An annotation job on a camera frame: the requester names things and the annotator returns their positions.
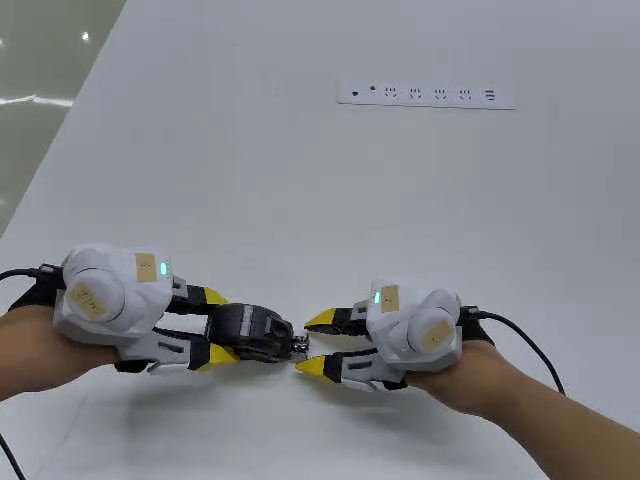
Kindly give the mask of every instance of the forearm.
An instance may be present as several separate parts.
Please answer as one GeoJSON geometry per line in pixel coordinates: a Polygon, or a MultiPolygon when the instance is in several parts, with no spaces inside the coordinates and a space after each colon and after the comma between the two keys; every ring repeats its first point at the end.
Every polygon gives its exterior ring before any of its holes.
{"type": "Polygon", "coordinates": [[[640,435],[524,375],[483,416],[552,480],[640,478],[640,435]]]}
{"type": "Polygon", "coordinates": [[[46,390],[118,361],[112,347],[82,345],[53,330],[53,309],[21,307],[0,318],[0,400],[46,390]]]}

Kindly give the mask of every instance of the electrical outlet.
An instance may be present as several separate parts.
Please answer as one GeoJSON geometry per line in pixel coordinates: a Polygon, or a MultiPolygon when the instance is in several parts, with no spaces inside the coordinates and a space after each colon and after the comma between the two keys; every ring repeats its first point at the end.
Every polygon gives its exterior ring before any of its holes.
{"type": "Polygon", "coordinates": [[[433,89],[434,107],[444,107],[449,103],[449,91],[446,88],[433,89]]]}
{"type": "Polygon", "coordinates": [[[469,88],[459,88],[458,89],[458,99],[461,102],[466,102],[471,100],[471,89],[469,88]]]}
{"type": "Polygon", "coordinates": [[[407,90],[407,93],[409,95],[409,99],[412,102],[420,102],[422,101],[422,89],[420,87],[409,87],[409,90],[407,90]]]}
{"type": "Polygon", "coordinates": [[[434,86],[418,82],[341,82],[338,103],[489,110],[515,108],[511,92],[501,87],[434,86]]]}

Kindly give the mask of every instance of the human arm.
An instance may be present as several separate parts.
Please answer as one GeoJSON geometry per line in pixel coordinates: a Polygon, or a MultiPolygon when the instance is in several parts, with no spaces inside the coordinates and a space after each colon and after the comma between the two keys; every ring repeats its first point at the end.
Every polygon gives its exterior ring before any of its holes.
{"type": "Polygon", "coordinates": [[[487,342],[465,342],[457,365],[407,381],[501,427],[552,480],[640,478],[640,434],[527,377],[487,342]]]}
{"type": "Polygon", "coordinates": [[[0,318],[0,401],[54,388],[118,361],[113,347],[83,345],[57,333],[53,309],[26,306],[0,318]]]}

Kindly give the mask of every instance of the cylindrical knob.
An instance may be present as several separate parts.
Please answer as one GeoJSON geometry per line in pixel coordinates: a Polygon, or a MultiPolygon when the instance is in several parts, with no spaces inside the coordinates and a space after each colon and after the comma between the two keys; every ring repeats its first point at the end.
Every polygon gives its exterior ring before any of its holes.
{"type": "Polygon", "coordinates": [[[88,322],[109,322],[124,308],[124,287],[106,270],[82,270],[67,283],[65,295],[71,310],[88,322]]]}

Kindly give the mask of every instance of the black wrist strap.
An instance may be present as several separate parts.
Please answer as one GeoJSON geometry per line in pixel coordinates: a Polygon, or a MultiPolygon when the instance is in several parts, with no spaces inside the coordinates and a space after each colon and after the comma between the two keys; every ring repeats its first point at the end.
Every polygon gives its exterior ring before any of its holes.
{"type": "Polygon", "coordinates": [[[27,290],[18,300],[13,302],[9,311],[20,307],[39,305],[42,307],[55,307],[58,290],[52,282],[37,280],[35,285],[27,290]]]}

